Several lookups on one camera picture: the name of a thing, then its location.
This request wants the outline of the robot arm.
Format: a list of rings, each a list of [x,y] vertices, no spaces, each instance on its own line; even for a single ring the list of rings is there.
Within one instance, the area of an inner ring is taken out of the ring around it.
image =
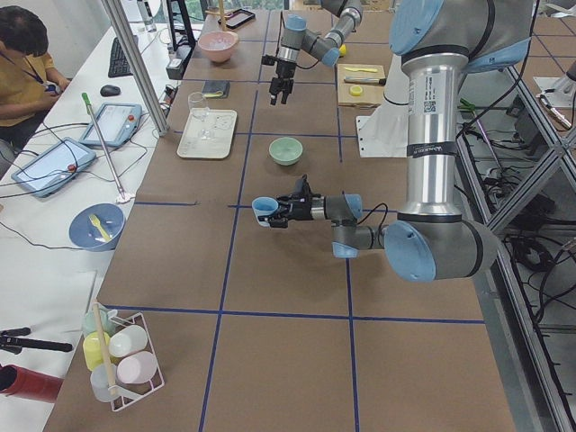
[[[318,62],[334,67],[340,57],[340,47],[351,32],[362,22],[363,6],[360,1],[321,1],[321,7],[338,20],[325,35],[311,31],[307,22],[297,14],[281,15],[279,39],[274,55],[264,55],[261,64],[275,66],[275,76],[269,86],[270,104],[286,104],[293,90],[293,78],[298,67],[301,50]]]
[[[404,1],[391,23],[391,51],[409,80],[407,201],[394,223],[362,225],[356,194],[323,196],[305,179],[258,217],[265,227],[328,220],[336,257],[381,248],[412,282],[463,278],[494,262],[498,241],[454,205],[458,88],[468,74],[514,65],[529,50],[529,1]]]

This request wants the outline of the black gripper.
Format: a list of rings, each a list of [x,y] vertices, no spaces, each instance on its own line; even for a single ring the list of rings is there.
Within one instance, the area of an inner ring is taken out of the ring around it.
[[[314,193],[303,175],[296,181],[292,193],[276,197],[279,203],[275,217],[266,219],[275,229],[287,229],[289,221],[315,221],[325,219],[325,197]]]
[[[293,90],[296,64],[271,55],[264,55],[262,64],[275,66],[275,76],[271,79],[269,86],[270,104],[276,105],[278,95],[282,96],[281,104],[287,104],[288,97]]]

